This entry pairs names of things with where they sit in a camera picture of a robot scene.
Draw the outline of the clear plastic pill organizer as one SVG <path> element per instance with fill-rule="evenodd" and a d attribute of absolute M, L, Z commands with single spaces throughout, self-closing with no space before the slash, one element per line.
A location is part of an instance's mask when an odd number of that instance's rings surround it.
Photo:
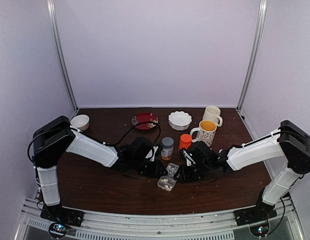
<path fill-rule="evenodd" d="M 174 173 L 174 174 L 172 174 L 171 172 L 169 172 L 168 171 L 168 169 L 167 169 L 167 167 L 166 167 L 166 170 L 167 170 L 167 175 L 164 175 L 164 176 L 162 176 L 161 178 L 168 178 L 168 179 L 170 179 L 170 181 L 171 181 L 171 183 L 172 183 L 172 189 L 174 188 L 174 186 L 175 186 L 175 184 L 176 184 L 176 182 L 177 182 L 177 180 L 175 180 L 174 179 L 174 175 L 177 173 L 177 171 Z"/>

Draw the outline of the grey lid vitamin bottle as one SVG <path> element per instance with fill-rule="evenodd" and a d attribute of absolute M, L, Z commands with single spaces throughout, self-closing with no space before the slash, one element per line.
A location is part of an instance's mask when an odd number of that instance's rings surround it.
<path fill-rule="evenodd" d="M 174 147 L 174 140 L 171 137 L 165 137 L 162 139 L 162 151 L 161 158 L 168 161 L 172 158 Z"/>

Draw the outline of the orange pill bottle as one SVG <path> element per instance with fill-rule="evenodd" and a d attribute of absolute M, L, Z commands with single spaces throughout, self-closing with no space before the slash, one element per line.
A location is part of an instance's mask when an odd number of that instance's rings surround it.
<path fill-rule="evenodd" d="M 182 134 L 180 136 L 180 142 L 179 142 L 179 150 L 182 149 L 188 149 L 192 145 L 192 136 L 189 134 Z"/>

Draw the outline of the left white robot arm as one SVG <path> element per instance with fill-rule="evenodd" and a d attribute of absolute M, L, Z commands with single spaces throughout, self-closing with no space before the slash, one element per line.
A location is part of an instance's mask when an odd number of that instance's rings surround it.
<path fill-rule="evenodd" d="M 57 165 L 66 153 L 94 161 L 116 171 L 134 170 L 147 178 L 160 178 L 168 174 L 159 159 L 162 146 L 139 136 L 130 144 L 96 140 L 72 125 L 62 115 L 36 130 L 27 148 L 27 156 L 33 164 L 47 206 L 47 214 L 56 222 L 62 222 L 66 210 L 60 206 Z"/>

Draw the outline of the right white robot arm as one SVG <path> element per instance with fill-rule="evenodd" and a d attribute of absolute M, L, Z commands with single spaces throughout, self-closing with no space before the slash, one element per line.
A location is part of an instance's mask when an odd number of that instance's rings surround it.
<path fill-rule="evenodd" d="M 179 152 L 186 163 L 178 168 L 174 179 L 181 183 L 199 181 L 207 175 L 232 173 L 273 158 L 286 158 L 283 169 L 260 192 L 258 202 L 251 210 L 256 221 L 263 220 L 294 183 L 310 173 L 310 135 L 289 120 L 282 121 L 279 128 L 264 137 L 219 152 L 203 141 Z"/>

